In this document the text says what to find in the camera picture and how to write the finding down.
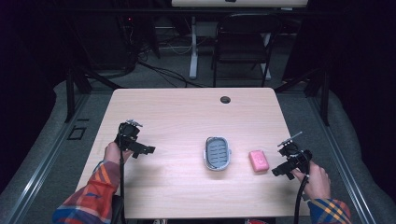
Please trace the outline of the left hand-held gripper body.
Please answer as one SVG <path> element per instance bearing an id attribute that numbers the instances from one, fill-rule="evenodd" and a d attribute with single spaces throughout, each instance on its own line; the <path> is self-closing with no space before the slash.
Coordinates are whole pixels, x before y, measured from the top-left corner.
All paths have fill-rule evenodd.
<path id="1" fill-rule="evenodd" d="M 141 124 L 133 119 L 127 119 L 120 124 L 115 143 L 121 151 L 132 150 L 134 154 L 141 154 L 143 148 L 136 142 Z"/>

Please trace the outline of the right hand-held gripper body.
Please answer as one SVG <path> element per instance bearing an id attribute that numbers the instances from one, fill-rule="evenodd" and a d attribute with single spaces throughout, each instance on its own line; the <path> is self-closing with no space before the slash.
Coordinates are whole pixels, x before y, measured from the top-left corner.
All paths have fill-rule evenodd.
<path id="1" fill-rule="evenodd" d="M 287 159 L 286 161 L 292 163 L 295 166 L 295 169 L 299 169 L 303 174 L 308 174 L 309 162 L 312 159 L 312 153 L 308 149 L 299 149 L 298 146 L 293 142 L 293 139 L 300 134 L 302 134 L 302 132 L 299 132 L 281 142 L 279 144 L 280 150 L 278 152 L 282 157 Z"/>

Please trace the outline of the pink soap bar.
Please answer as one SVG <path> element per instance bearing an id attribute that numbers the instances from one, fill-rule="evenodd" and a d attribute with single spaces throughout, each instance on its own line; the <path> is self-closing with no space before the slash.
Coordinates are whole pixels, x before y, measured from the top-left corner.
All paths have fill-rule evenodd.
<path id="1" fill-rule="evenodd" d="M 250 151 L 248 157 L 254 172 L 266 172 L 269 169 L 269 163 L 262 150 Z"/>

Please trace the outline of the grey soap dish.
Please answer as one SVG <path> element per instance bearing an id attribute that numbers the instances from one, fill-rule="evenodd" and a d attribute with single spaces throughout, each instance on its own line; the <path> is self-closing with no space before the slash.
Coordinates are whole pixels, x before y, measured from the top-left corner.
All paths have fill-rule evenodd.
<path id="1" fill-rule="evenodd" d="M 205 166 L 211 171 L 225 170 L 231 162 L 232 151 L 224 137 L 212 136 L 205 141 Z"/>

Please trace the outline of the person's left hand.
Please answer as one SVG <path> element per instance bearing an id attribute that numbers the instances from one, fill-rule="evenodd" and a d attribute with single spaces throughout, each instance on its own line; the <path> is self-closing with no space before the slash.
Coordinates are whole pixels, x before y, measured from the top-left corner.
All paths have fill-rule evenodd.
<path id="1" fill-rule="evenodd" d="M 116 143 L 111 142 L 105 148 L 104 160 L 120 164 L 121 161 L 127 161 L 132 154 L 131 150 L 122 151 Z"/>

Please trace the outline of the person's right hand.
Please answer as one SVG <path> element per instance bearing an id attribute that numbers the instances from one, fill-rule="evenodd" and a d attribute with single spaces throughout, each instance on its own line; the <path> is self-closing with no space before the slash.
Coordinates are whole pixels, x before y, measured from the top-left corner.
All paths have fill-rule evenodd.
<path id="1" fill-rule="evenodd" d="M 308 183 L 304 187 L 304 193 L 310 200 L 330 199 L 331 180 L 324 168 L 310 162 Z"/>

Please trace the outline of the black metal stand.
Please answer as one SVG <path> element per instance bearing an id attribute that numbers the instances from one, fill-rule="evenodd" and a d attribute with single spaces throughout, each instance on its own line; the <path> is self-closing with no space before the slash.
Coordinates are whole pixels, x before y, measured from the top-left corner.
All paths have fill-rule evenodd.
<path id="1" fill-rule="evenodd" d="M 320 96 L 319 116 L 326 126 L 329 126 L 328 109 L 330 96 L 330 75 L 324 68 L 313 69 L 301 76 L 295 77 L 290 81 L 286 81 L 280 87 L 275 88 L 276 93 L 281 93 L 297 85 L 300 82 L 306 81 L 307 85 L 304 89 L 306 97 Z"/>
<path id="2" fill-rule="evenodd" d="M 78 90 L 82 94 L 90 94 L 92 92 L 92 85 L 89 78 L 93 78 L 112 90 L 121 89 L 121 86 L 110 81 L 109 79 L 99 75 L 91 69 L 84 66 L 73 66 L 69 69 L 66 75 L 66 102 L 67 113 L 66 122 L 69 122 L 76 113 L 76 99 L 75 93 Z"/>

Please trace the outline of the black folding chair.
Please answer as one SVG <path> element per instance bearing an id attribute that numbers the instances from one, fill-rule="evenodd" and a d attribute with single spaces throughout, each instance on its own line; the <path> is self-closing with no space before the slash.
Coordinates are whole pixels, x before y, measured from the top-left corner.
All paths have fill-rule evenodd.
<path id="1" fill-rule="evenodd" d="M 264 86 L 275 37 L 281 28 L 281 19 L 273 14 L 234 13 L 220 20 L 211 64 L 213 86 L 217 86 L 219 63 L 250 63 L 253 67 L 263 64 Z"/>

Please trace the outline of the white desk with legs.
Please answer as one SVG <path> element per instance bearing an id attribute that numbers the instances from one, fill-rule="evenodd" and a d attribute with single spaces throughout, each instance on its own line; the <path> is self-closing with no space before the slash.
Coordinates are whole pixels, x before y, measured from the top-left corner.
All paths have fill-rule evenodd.
<path id="1" fill-rule="evenodd" d="M 229 14 L 242 12 L 295 12 L 308 6 L 309 0 L 171 0 L 191 22 L 191 65 L 189 76 L 198 74 L 199 35 L 215 35 L 215 22 Z"/>

